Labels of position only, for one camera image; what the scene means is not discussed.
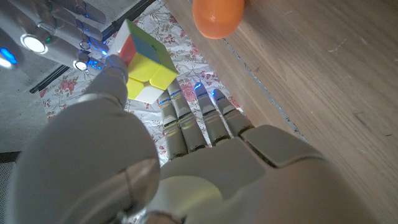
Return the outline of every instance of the floral tablecloth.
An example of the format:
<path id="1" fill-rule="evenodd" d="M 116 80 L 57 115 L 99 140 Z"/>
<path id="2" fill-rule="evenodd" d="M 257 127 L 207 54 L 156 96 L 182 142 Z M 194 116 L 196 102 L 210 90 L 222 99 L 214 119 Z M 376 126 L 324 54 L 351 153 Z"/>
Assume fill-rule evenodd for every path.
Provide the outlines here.
<path id="1" fill-rule="evenodd" d="M 235 107 L 239 108 L 238 104 L 162 1 L 158 0 L 152 3 L 134 23 L 166 46 L 178 71 L 177 80 L 209 142 L 193 91 L 196 82 L 201 81 L 209 92 L 215 88 L 220 89 Z M 114 36 L 115 34 L 106 41 L 108 45 L 113 44 Z M 103 57 L 101 54 L 92 55 L 92 57 L 104 59 L 101 58 Z M 75 103 L 93 79 L 94 76 L 90 74 L 69 69 L 62 77 L 54 80 L 47 88 L 40 91 L 39 94 L 48 120 L 51 121 L 57 113 Z M 156 144 L 160 163 L 161 165 L 165 164 L 168 158 L 159 102 L 149 105 L 129 100 L 125 110 L 136 115 L 145 124 Z"/>

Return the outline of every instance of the white led light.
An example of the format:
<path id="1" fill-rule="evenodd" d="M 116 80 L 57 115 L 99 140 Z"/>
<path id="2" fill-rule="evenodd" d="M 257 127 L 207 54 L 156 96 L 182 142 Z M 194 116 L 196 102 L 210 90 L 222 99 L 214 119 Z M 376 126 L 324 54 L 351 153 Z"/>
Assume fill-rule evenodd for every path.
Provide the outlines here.
<path id="1" fill-rule="evenodd" d="M 11 68 L 11 63 L 9 61 L 7 61 L 6 59 L 0 57 L 0 66 L 4 67 L 4 68 Z"/>
<path id="2" fill-rule="evenodd" d="M 45 45 L 41 43 L 41 41 L 37 40 L 35 37 L 32 36 L 25 36 L 22 39 L 22 43 L 30 50 L 36 53 L 43 53 L 45 52 Z"/>
<path id="3" fill-rule="evenodd" d="M 81 70 L 81 71 L 87 70 L 87 64 L 84 63 L 84 62 L 77 61 L 77 62 L 75 63 L 75 66 L 76 66 L 77 69 L 79 69 L 79 70 Z"/>

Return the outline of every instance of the orange ball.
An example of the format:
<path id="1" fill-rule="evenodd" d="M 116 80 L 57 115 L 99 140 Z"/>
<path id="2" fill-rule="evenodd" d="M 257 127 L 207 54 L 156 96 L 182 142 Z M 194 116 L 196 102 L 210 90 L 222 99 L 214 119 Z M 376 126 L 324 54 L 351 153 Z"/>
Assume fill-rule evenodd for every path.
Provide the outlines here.
<path id="1" fill-rule="evenodd" d="M 238 27 L 243 9 L 244 0 L 194 0 L 193 20 L 203 36 L 221 39 Z"/>

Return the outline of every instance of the wooden table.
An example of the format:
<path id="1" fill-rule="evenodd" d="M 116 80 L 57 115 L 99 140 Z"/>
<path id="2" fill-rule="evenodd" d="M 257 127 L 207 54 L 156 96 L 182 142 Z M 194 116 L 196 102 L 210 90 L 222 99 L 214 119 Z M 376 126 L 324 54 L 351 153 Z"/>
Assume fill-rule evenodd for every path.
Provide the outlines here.
<path id="1" fill-rule="evenodd" d="M 303 134 L 398 222 L 398 1 L 246 0 L 226 40 L 200 35 L 187 0 L 164 1 L 256 126 Z"/>

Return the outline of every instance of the robotic arm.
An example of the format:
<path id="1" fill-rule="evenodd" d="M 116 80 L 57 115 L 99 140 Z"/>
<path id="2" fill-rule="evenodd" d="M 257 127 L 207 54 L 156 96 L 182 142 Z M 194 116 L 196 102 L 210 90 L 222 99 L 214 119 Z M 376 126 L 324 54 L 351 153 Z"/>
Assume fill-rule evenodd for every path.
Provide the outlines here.
<path id="1" fill-rule="evenodd" d="M 107 54 L 109 49 L 101 41 L 101 32 L 75 19 L 64 7 L 94 21 L 105 22 L 101 11 L 82 0 L 2 1 L 0 65 L 12 69 L 23 63 L 19 45 L 66 66 L 98 74 L 98 67 L 103 65 L 88 54 L 94 51 Z M 89 66 L 90 60 L 98 65 Z"/>
<path id="2" fill-rule="evenodd" d="M 90 17 L 91 6 L 79 7 L 81 1 L 56 2 L 80 14 L 85 8 Z M 6 4 L 19 10 L 14 15 L 1 10 L 18 22 L 7 30 L 8 41 L 23 45 L 22 36 L 34 35 L 47 49 L 40 55 L 80 67 L 76 63 L 85 53 L 73 45 L 76 37 L 67 42 L 52 35 L 49 43 L 42 42 L 49 33 L 38 26 L 44 17 L 22 7 L 33 3 Z M 316 149 L 275 127 L 255 128 L 222 92 L 209 94 L 201 83 L 195 93 L 213 147 L 207 147 L 174 81 L 159 98 L 170 158 L 160 168 L 144 125 L 123 110 L 124 62 L 110 55 L 102 66 L 78 103 L 63 110 L 21 154 L 9 188 L 8 223 L 124 223 L 126 215 L 143 208 L 141 223 L 376 223 Z"/>

